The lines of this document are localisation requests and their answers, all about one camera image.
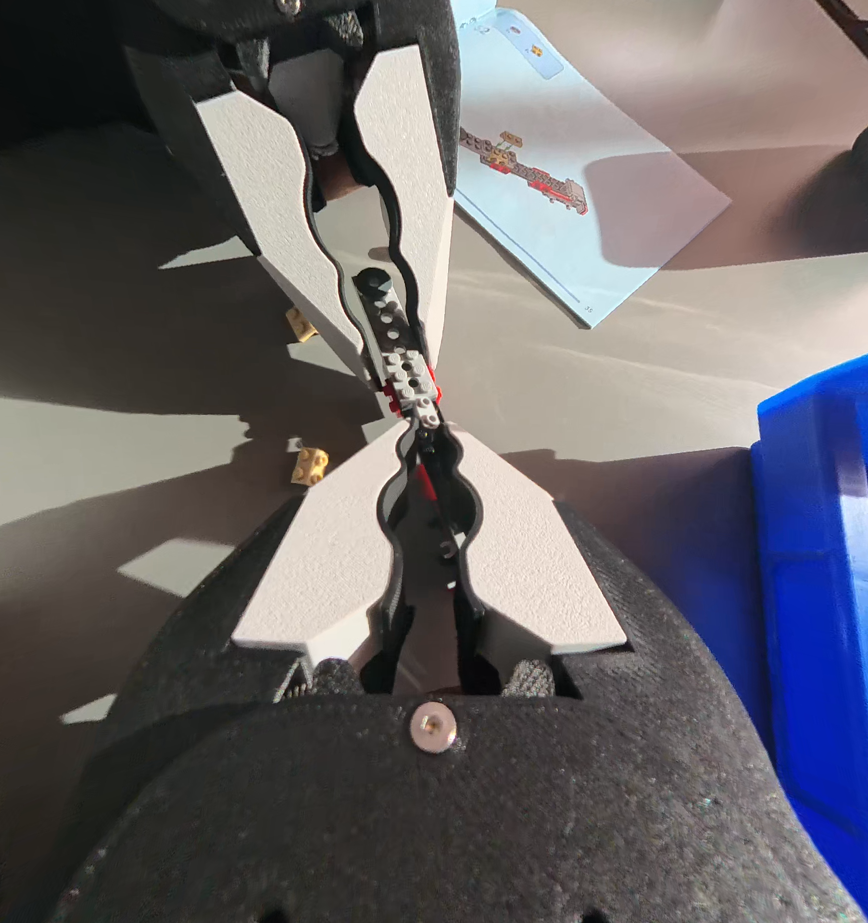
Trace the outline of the long toy brick assembly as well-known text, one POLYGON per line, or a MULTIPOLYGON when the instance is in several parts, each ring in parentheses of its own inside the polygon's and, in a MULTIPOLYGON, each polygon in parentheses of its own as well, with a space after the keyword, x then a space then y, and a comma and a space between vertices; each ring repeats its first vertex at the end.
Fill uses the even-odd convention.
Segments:
POLYGON ((380 355, 390 407, 415 426, 417 462, 427 473, 440 524, 450 535, 445 557, 456 568, 456 586, 468 590, 464 546, 476 525, 476 501, 458 473, 460 445, 440 411, 440 390, 419 326, 410 319, 388 271, 365 268, 352 283, 380 355))

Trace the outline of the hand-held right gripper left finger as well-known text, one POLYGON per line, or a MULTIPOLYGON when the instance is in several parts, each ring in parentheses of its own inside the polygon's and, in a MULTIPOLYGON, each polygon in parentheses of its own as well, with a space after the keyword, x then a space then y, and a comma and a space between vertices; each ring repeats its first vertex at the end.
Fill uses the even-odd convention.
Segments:
POLYGON ((414 612, 390 520, 414 448, 415 424, 397 422, 306 491, 243 607, 236 646, 291 651, 311 667, 343 660, 361 668, 366 691, 393 691, 414 612))

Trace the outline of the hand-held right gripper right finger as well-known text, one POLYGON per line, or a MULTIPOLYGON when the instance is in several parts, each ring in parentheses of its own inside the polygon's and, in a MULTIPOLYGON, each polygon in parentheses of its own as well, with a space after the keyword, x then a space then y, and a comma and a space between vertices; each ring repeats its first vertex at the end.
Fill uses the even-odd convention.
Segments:
POLYGON ((441 513, 455 547, 461 686, 497 694, 521 661, 627 649, 554 499, 457 425, 441 428, 441 513))

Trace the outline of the blue plastic bin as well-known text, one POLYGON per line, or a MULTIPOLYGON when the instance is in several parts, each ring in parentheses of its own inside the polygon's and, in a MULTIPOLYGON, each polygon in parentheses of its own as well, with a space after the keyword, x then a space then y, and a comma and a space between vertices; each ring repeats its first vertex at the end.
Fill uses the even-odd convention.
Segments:
POLYGON ((868 354, 758 407, 775 766, 868 919, 868 354))

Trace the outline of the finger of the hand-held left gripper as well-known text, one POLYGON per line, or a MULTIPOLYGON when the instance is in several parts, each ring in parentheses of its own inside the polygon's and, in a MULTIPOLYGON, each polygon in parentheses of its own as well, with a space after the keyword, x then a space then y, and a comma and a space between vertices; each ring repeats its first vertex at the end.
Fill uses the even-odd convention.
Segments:
POLYGON ((419 46, 379 52, 358 89, 353 114, 363 146, 394 194, 390 228, 417 289, 428 363, 436 368, 446 316, 454 200, 443 174, 419 46))
POLYGON ((237 89, 195 106, 261 265, 336 356, 371 386, 372 367, 346 309, 340 265, 315 232, 309 158, 292 123, 237 89))

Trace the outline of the toy brick instruction booklet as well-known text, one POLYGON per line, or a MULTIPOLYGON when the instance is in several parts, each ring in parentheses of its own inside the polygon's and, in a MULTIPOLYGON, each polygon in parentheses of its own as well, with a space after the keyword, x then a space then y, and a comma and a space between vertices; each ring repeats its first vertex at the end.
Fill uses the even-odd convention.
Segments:
POLYGON ((462 66, 456 205, 594 327, 731 200, 519 11, 451 6, 462 66))

